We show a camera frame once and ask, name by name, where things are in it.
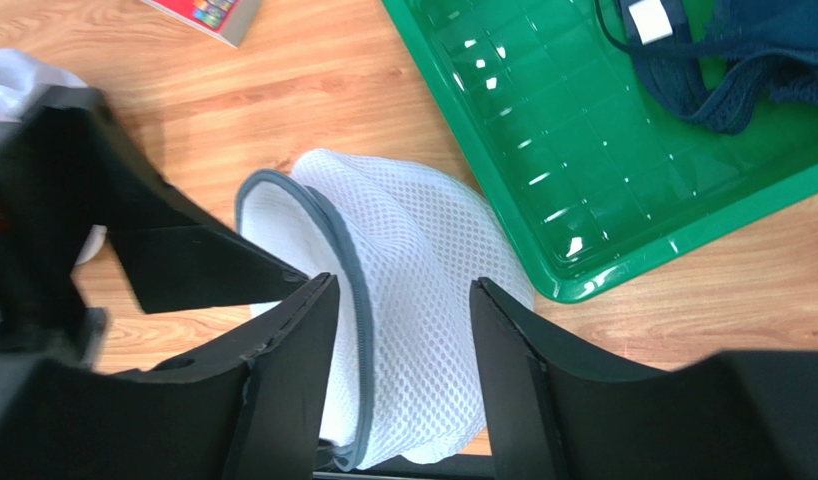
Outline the navy blue bra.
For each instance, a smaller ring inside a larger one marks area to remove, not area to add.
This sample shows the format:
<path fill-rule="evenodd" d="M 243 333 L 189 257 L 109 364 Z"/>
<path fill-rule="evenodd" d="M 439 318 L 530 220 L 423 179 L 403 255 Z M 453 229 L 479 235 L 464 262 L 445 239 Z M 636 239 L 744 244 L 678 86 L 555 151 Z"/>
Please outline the navy blue bra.
<path fill-rule="evenodd" d="M 736 135 L 765 96 L 818 106 L 818 1 L 716 1 L 695 40 L 680 1 L 617 1 L 625 38 L 606 39 L 625 52 L 657 103 L 676 118 Z"/>

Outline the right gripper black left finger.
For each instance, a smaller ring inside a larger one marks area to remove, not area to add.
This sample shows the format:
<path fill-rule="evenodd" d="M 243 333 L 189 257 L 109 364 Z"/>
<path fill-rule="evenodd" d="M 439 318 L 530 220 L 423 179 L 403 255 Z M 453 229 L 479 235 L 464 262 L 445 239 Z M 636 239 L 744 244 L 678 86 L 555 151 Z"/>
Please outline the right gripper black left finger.
<path fill-rule="evenodd" d="M 149 371 L 0 355 L 0 479 L 309 479 L 339 307 L 321 274 Z"/>

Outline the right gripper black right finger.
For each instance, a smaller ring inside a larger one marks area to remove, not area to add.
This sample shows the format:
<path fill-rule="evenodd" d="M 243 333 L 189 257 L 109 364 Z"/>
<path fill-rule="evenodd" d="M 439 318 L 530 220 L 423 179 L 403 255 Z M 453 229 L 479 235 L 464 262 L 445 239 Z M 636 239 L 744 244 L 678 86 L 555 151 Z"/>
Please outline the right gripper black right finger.
<path fill-rule="evenodd" d="M 470 312 L 499 479 L 818 479 L 818 351 L 728 350 L 664 371 L 487 278 Z"/>

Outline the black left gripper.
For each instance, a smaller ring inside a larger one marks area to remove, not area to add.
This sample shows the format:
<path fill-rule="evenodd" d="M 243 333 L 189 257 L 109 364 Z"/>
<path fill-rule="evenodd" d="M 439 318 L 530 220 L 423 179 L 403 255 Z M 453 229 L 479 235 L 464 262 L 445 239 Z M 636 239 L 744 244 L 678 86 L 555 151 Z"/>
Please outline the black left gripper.
<path fill-rule="evenodd" d="M 16 119 L 0 118 L 0 353 L 43 354 L 92 369 L 108 325 L 72 272 L 93 222 L 79 150 L 62 142 L 87 113 L 95 222 L 144 312 L 286 298 L 308 276 L 231 230 L 169 184 L 124 129 L 95 114 L 103 93 L 45 86 Z"/>

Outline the white mesh laundry bag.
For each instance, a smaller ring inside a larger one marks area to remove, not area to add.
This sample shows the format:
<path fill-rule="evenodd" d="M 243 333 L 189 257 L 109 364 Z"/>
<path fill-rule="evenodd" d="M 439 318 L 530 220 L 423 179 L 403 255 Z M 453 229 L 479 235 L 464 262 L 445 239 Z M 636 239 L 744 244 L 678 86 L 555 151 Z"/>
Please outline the white mesh laundry bag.
<path fill-rule="evenodd" d="M 319 436 L 338 469 L 432 464 L 487 424 L 470 313 L 482 277 L 535 291 L 488 203 L 429 166 L 327 149 L 260 170 L 236 198 L 239 234 L 340 289 Z"/>

